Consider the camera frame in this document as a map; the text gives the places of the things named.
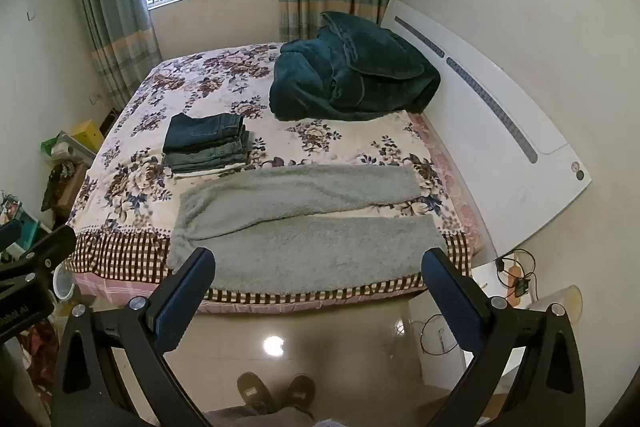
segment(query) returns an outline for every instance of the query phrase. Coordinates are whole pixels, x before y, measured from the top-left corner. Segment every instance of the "stack of jeans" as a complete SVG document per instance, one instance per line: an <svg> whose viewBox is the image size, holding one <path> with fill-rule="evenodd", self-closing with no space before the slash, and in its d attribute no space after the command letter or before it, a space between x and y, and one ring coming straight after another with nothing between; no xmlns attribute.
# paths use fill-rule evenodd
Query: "stack of jeans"
<svg viewBox="0 0 640 427"><path fill-rule="evenodd" d="M164 138L164 163L174 174L215 172L247 163L249 131L227 112L190 118L176 114Z"/></svg>

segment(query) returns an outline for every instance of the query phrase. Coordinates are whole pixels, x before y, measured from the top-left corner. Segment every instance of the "white nightstand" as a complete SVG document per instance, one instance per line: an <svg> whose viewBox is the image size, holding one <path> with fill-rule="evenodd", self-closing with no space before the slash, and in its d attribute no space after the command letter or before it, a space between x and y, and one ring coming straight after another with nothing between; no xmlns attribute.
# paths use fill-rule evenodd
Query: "white nightstand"
<svg viewBox="0 0 640 427"><path fill-rule="evenodd" d="M513 262L505 261L505 270L511 269ZM498 274L495 269L495 263L487 263L471 270L471 276L482 288L482 291L489 296L507 296L513 289L505 288L500 284ZM506 273L501 273L500 277L503 282L513 284L508 280ZM530 292L523 295L520 299L514 301L513 296L509 297L509 302L516 308L526 308L531 303ZM412 322L411 331L414 332L415 340L418 348L418 357L422 366L422 381L425 385L433 385L443 389L453 389L458 383L460 377L466 371L467 366L473 359L473 355L463 351L459 347L454 347L446 355L433 356L423 352L420 345L420 331L422 324L435 314L439 314L440 310L436 306L433 297L429 292L424 292L409 301L409 316ZM434 346L433 353L443 352L456 345L456 341L446 322L442 317L438 317L436 321L431 321L430 325L425 328L422 336L422 344L430 351L430 346ZM502 372L506 375L515 367L520 365L524 347L513 349L509 361Z"/></svg>

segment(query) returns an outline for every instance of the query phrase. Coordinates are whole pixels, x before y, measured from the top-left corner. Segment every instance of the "blue gripper pad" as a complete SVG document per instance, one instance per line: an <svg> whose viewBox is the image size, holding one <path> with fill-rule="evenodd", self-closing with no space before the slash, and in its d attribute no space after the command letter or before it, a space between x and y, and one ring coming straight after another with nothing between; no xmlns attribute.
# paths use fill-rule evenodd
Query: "blue gripper pad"
<svg viewBox="0 0 640 427"><path fill-rule="evenodd" d="M484 326L489 317L484 292L473 279L457 272L440 248L422 256L422 279L458 345L478 354L484 346Z"/></svg>
<svg viewBox="0 0 640 427"><path fill-rule="evenodd" d="M160 353L178 346L215 274L213 254L206 248L196 248L182 267L162 281L150 296L147 325L155 333L154 346Z"/></svg>

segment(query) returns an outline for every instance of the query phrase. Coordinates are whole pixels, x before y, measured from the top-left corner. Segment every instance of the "dark green blanket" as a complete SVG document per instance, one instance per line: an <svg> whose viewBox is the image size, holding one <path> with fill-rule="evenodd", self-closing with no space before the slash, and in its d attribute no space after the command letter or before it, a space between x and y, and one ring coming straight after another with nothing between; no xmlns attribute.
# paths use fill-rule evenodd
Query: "dark green blanket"
<svg viewBox="0 0 640 427"><path fill-rule="evenodd" d="M315 39L282 45L269 101L276 118L372 120L396 110L424 110L440 85L438 71L402 37L362 21L340 14L339 28L326 26ZM376 73L393 76L361 72L373 53ZM399 80L411 71L422 72Z"/></svg>

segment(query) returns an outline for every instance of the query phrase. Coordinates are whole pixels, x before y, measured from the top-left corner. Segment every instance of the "electrical cable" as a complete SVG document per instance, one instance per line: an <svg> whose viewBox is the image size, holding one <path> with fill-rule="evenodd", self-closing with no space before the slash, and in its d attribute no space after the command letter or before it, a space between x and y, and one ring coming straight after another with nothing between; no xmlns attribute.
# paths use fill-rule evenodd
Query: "electrical cable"
<svg viewBox="0 0 640 427"><path fill-rule="evenodd" d="M507 261L512 261L513 263L515 263L515 264L517 264L518 266L520 266L520 269L522 270L522 277L521 277L521 278L528 277L529 275L531 275L531 274L533 273L533 272L529 272L529 273L527 274L527 273L526 273L526 271L525 271L525 269L524 269L524 266L522 265L522 263L521 263L520 261L518 261L517 259L515 259L515 258L514 258L514 259L512 259L511 257L500 257L499 259L507 260ZM500 272L501 272L501 270L498 270L498 267L497 267L497 266L495 267L495 272L496 272L496 274L498 274L498 281L500 281L500 284L502 284L502 286L504 286L505 288L515 288L515 285L513 285L513 286L509 286L508 284L505 284L505 283L502 281L502 279L500 279Z"/></svg>
<svg viewBox="0 0 640 427"><path fill-rule="evenodd" d="M506 257L507 255L511 255L512 253L516 253L516 252L524 252L531 258L531 260L533 261L533 268L531 269L531 272L529 272L529 273L535 272L535 270L536 270L536 258L533 257L533 254L529 250L525 250L524 248L514 248L510 252L504 254L502 257Z"/></svg>
<svg viewBox="0 0 640 427"><path fill-rule="evenodd" d="M536 293L536 300L538 300L538 276L536 274L534 274L533 272L531 272L531 276L533 277L533 280L534 280L534 289L535 289L535 293Z"/></svg>
<svg viewBox="0 0 640 427"><path fill-rule="evenodd" d="M447 353L450 353L451 351L453 351L453 349L458 345L458 343L456 342L453 346L449 347L449 349L447 349L446 351L443 351L442 353L431 353L430 351L427 351L427 349L425 349L424 344L422 343L422 336L424 334L424 328L426 328L427 324L429 324L431 319L434 319L435 317L444 318L441 313L436 313L436 314L431 315L431 317L429 317L427 319L427 321L424 323L424 326L422 327L422 330L420 330L420 349L422 350L422 352L425 355L431 355L432 357L441 357L442 355L446 355Z"/></svg>

